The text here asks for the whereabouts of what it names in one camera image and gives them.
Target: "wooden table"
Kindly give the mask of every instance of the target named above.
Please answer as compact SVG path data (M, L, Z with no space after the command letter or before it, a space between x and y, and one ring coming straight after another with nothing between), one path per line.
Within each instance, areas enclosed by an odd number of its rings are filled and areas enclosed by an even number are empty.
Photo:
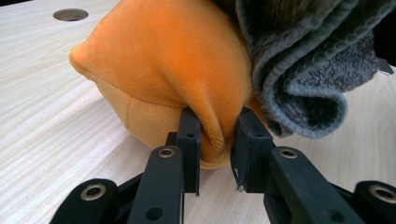
M48 223L79 183L118 185L144 171L149 148L122 126L94 84L67 59L117 4L36 0L0 7L0 220ZM58 21L64 8L89 12ZM347 94L343 126L322 139L275 139L296 147L336 185L361 180L396 186L396 76L377 74ZM230 167L203 170L201 197L186 195L186 223L268 223L262 195L239 193Z

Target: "wood grain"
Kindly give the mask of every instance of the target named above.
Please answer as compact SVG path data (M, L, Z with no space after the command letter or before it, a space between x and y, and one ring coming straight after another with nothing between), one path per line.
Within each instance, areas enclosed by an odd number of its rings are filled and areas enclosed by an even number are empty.
M121 184L144 171L149 148L125 131L68 53L117 1L36 0L0 7L0 220L48 223L79 183ZM64 8L89 12L57 21ZM376 75L346 94L344 125L322 139L275 139L302 150L334 184L396 186L396 76ZM235 190L229 167L202 171L201 197L186 195L186 223L269 223L262 195Z

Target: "metal rivet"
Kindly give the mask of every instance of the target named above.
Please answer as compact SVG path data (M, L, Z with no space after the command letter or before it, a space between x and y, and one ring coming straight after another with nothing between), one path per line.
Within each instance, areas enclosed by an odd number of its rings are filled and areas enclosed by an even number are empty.
M386 203L396 203L396 192L391 191L390 189L372 185L370 187L370 192L379 200L382 200Z
M102 197L105 194L105 192L106 192L106 186L99 183L99 184L89 185L81 192L79 196L84 201L93 201Z
M288 159L296 159L298 157L297 153L289 149L282 149L280 150L280 155L286 157Z
M158 152L161 158L170 158L175 155L175 151L172 148L164 148Z

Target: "screw hole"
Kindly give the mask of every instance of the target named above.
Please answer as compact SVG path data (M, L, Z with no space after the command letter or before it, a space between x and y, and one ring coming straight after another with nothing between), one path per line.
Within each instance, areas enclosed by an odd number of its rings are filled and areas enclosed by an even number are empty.
M84 201L93 201L102 197L106 192L106 186L103 184L89 185L85 188L81 194L80 198Z
M158 155L162 158L169 158L175 155L175 151L171 148L165 148L158 152Z
M87 190L87 195L88 196L95 196L95 195L97 195L98 193L100 193L100 188L99 187L94 187L94 188L92 188L92 189L88 189Z
M282 155L283 157L286 157L288 159L295 159L297 158L297 153L288 150L288 149L283 149L280 151L280 155Z
M77 8L68 8L53 13L53 18L58 21L81 21L88 17L88 12Z
M328 213L329 213L330 220L333 222L344 222L345 221L344 216L340 212L338 212L334 209L329 209Z
M146 212L146 218L150 221L155 221L160 219L163 216L163 210L159 207L150 208Z

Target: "gray cloth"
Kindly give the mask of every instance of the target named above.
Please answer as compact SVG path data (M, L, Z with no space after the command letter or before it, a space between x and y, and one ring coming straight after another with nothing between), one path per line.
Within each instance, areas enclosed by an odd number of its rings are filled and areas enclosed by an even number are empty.
M377 68L371 30L396 0L237 0L270 129L322 137L344 121L351 91Z

